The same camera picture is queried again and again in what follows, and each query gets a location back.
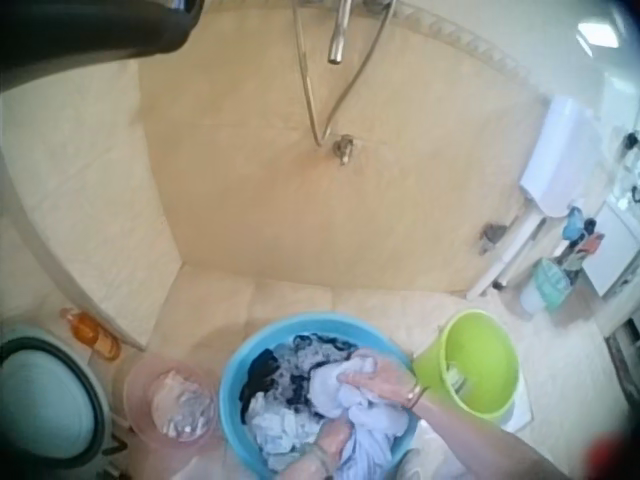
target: plastic basin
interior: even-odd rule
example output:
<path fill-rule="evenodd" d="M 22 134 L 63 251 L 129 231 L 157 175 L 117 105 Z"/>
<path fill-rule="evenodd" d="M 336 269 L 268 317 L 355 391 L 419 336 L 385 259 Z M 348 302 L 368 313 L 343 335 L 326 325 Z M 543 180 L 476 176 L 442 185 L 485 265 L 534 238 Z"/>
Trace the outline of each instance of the plastic basin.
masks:
<path fill-rule="evenodd" d="M 466 379 L 458 393 L 447 380 L 449 366 Z M 498 421 L 513 403 L 520 367 L 509 336 L 494 318 L 466 310 L 416 356 L 413 368 L 421 385 L 478 417 Z"/>
<path fill-rule="evenodd" d="M 295 335 L 319 333 L 331 335 L 390 354 L 411 368 L 409 358 L 390 339 L 375 328 L 348 315 L 335 312 L 310 312 L 287 317 L 273 323 L 247 339 L 227 363 L 219 390 L 220 423 L 222 430 L 238 458 L 260 478 L 272 478 L 274 473 L 267 464 L 253 440 L 251 433 L 240 421 L 240 389 L 247 380 L 251 361 L 265 348 L 290 341 Z M 409 427 L 392 446 L 395 465 L 408 450 L 416 431 L 418 419 L 409 412 Z"/>

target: forearm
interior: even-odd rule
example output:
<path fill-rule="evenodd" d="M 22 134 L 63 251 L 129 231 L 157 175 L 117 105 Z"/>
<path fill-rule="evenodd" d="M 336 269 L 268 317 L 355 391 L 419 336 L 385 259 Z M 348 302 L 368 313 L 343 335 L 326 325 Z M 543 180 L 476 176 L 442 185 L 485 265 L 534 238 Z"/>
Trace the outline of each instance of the forearm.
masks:
<path fill-rule="evenodd" d="M 278 475 L 278 480 L 324 480 L 327 472 L 320 460 L 312 453 L 305 453 Z"/>
<path fill-rule="evenodd" d="M 567 478 L 551 462 L 512 433 L 461 409 L 448 406 L 428 392 L 413 410 L 429 423 L 476 478 Z"/>

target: clear plastic bowl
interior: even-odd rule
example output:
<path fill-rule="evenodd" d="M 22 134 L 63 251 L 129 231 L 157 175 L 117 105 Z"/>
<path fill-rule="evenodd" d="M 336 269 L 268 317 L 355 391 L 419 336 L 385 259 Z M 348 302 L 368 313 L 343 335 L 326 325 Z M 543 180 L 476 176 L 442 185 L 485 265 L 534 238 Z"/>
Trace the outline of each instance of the clear plastic bowl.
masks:
<path fill-rule="evenodd" d="M 214 418 L 210 427 L 199 437 L 180 441 L 162 433 L 151 416 L 151 400 L 154 383 L 159 377 L 176 371 L 186 380 L 209 391 L 214 402 Z M 203 445 L 218 428 L 216 379 L 207 379 L 194 367 L 178 360 L 155 354 L 145 354 L 131 369 L 124 385 L 124 409 L 133 430 L 148 445 L 163 450 L 195 449 Z"/>

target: soaked clothes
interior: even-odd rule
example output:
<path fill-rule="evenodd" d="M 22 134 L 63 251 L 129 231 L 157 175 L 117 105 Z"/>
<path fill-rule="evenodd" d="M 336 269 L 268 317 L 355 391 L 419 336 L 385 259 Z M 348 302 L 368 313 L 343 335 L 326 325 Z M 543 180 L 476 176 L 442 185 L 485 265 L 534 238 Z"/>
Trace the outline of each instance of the soaked clothes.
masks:
<path fill-rule="evenodd" d="M 252 362 L 240 392 L 241 419 L 256 438 L 269 468 L 280 472 L 315 440 L 324 417 L 309 400 L 311 373 L 343 362 L 356 345 L 325 335 L 296 335 L 291 342 L 266 349 Z"/>
<path fill-rule="evenodd" d="M 354 425 L 334 475 L 337 480 L 382 479 L 391 463 L 393 441 L 409 426 L 402 407 L 337 378 L 348 372 L 373 373 L 375 368 L 373 358 L 354 357 L 311 374 L 309 397 L 315 410 L 327 418 L 338 418 L 346 411 Z"/>
<path fill-rule="evenodd" d="M 323 421 L 309 409 L 284 407 L 264 392 L 253 397 L 246 418 L 267 465 L 276 472 L 297 460 L 298 449 L 316 439 Z"/>

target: white cabinet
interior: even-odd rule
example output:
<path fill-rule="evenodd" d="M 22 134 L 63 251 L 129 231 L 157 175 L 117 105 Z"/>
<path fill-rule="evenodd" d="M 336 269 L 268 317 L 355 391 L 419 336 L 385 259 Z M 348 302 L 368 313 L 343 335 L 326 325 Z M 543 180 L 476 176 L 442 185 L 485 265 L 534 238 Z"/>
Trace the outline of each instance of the white cabinet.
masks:
<path fill-rule="evenodd" d="M 583 268 L 603 296 L 640 254 L 640 226 L 612 200 L 605 202 L 596 221 L 596 231 L 604 233 L 605 238 L 598 251 L 585 260 Z"/>

